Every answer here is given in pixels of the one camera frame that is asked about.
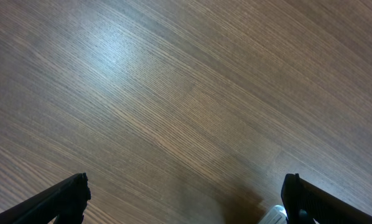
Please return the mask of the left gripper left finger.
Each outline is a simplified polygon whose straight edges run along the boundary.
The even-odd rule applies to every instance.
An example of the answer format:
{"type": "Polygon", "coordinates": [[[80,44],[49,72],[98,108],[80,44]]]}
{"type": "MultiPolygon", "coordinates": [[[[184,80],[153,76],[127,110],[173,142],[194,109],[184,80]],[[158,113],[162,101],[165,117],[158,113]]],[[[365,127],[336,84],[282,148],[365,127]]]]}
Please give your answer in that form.
{"type": "Polygon", "coordinates": [[[88,178],[77,173],[0,213],[0,224],[81,224],[90,199],[88,178]]]}

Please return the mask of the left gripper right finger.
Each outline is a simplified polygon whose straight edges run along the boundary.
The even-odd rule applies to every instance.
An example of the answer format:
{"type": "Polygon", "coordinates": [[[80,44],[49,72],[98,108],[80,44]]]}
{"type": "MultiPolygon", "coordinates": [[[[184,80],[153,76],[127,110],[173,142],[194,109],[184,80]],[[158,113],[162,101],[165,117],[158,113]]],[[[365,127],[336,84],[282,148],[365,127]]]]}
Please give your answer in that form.
{"type": "Polygon", "coordinates": [[[372,216],[300,178],[286,174],[281,199],[287,223],[372,224],[372,216]]]}

